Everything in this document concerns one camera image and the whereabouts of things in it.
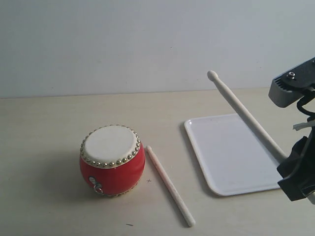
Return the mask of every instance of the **white drumhead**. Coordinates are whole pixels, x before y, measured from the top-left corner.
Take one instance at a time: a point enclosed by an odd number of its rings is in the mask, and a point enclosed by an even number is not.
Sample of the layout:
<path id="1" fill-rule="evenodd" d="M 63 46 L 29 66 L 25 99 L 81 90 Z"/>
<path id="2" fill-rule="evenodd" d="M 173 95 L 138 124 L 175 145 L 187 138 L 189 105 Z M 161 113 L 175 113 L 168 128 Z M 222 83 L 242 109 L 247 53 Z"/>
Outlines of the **white drumhead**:
<path id="1" fill-rule="evenodd" d="M 95 162 L 116 162 L 134 151 L 137 137 L 126 127 L 112 125 L 93 132 L 85 141 L 84 152 Z"/>

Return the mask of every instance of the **red drum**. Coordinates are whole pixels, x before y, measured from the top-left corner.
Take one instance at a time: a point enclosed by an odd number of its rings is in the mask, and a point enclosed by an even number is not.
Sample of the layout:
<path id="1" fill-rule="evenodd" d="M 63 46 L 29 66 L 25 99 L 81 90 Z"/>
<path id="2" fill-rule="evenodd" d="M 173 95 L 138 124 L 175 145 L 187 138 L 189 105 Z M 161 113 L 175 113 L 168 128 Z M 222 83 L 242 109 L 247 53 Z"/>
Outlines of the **red drum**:
<path id="1" fill-rule="evenodd" d="M 142 175 L 144 164 L 139 136 L 124 125 L 96 129 L 81 144 L 82 176 L 101 195 L 117 196 L 132 189 Z"/>

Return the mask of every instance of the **white tray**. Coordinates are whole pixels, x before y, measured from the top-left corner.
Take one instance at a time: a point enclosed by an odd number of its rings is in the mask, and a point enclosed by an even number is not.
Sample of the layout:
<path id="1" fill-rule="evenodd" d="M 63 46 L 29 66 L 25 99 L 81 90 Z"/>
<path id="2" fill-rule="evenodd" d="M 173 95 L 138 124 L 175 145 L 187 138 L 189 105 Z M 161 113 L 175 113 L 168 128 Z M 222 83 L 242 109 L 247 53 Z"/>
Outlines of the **white tray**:
<path id="1" fill-rule="evenodd" d="M 279 188 L 282 179 L 268 150 L 237 114 L 185 122 L 209 187 L 230 196 Z"/>

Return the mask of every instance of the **white wall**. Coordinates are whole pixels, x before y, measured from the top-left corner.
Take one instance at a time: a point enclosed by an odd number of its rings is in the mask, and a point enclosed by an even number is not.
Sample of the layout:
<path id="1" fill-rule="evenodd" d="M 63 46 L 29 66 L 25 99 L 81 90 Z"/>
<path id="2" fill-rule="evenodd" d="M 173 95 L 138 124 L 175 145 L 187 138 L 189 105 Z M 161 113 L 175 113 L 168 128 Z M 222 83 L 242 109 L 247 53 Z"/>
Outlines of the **white wall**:
<path id="1" fill-rule="evenodd" d="M 0 97 L 266 87 L 315 56 L 314 0 L 0 0 Z"/>

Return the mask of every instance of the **table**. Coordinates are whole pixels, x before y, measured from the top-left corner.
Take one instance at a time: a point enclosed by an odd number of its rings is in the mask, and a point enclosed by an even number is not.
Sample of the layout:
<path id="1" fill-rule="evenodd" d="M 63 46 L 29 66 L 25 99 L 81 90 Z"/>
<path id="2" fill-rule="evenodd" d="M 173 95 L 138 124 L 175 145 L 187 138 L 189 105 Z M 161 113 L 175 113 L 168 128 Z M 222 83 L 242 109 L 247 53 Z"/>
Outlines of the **table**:
<path id="1" fill-rule="evenodd" d="M 286 153 L 308 135 L 292 130 L 306 117 L 293 105 L 276 107 L 268 88 L 234 92 Z M 233 112 L 216 90 L 0 100 L 1 235 L 311 235 L 315 208 L 308 200 L 292 203 L 281 190 L 232 197 L 209 190 L 183 122 Z M 193 228 L 149 158 L 123 196 L 101 198 L 87 186 L 79 147 L 107 124 L 128 125 L 152 146 L 194 216 Z"/>

